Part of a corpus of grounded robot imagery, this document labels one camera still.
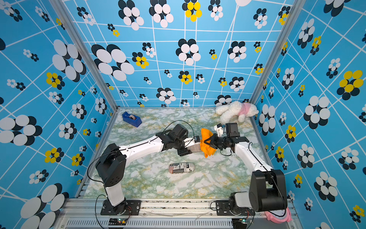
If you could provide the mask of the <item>orange microfiber cloth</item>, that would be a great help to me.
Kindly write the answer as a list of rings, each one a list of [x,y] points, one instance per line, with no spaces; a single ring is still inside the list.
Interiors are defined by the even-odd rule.
[[[202,128],[201,135],[202,139],[200,140],[200,149],[204,153],[205,158],[208,158],[209,156],[214,155],[217,151],[217,149],[210,146],[210,139],[213,136],[213,133],[209,129]]]

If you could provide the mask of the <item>newspaper print eyeglass case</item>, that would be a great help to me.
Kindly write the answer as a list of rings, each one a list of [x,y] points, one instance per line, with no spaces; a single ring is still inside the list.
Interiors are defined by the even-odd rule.
[[[172,163],[168,170],[171,174],[190,173],[195,170],[195,165],[191,162]]]

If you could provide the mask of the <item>grey rectangular case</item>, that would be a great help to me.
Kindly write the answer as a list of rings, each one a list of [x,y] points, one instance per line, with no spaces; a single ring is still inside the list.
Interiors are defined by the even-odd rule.
[[[191,145],[187,148],[189,151],[191,151],[192,153],[199,153],[202,152],[201,151],[201,146],[200,143],[195,143],[194,145]]]

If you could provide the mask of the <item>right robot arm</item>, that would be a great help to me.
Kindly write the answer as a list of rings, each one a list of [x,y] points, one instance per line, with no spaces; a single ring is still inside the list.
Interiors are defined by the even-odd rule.
[[[283,172],[273,169],[252,150],[252,143],[240,135],[237,123],[227,123],[225,129],[222,133],[217,130],[204,143],[214,149],[230,149],[251,172],[249,190],[231,195],[231,211],[238,208],[251,208],[255,212],[286,210],[287,189]]]

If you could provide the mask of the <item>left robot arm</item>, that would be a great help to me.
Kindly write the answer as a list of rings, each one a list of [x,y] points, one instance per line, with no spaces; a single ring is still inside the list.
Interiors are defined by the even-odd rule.
[[[95,164],[107,195],[104,207],[110,208],[112,215],[122,215],[128,209],[121,185],[125,169],[137,159],[170,149],[176,149],[179,156],[191,154],[192,151],[188,148],[199,144],[200,137],[198,135],[189,137],[188,134],[188,129],[178,124],[173,129],[165,129],[135,144],[125,146],[110,144]]]

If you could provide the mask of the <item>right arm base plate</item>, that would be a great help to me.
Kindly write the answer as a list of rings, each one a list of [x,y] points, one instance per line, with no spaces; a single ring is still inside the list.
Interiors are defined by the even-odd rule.
[[[255,216],[256,213],[251,208],[242,208],[240,210],[231,210],[230,209],[230,202],[228,200],[217,200],[214,202],[214,207],[217,216]]]

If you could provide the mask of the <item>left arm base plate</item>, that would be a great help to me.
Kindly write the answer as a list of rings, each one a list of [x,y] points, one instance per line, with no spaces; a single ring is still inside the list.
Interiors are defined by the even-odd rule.
[[[106,216],[137,216],[141,209],[141,200],[124,200],[117,206],[113,206],[108,199],[103,201],[101,215]]]

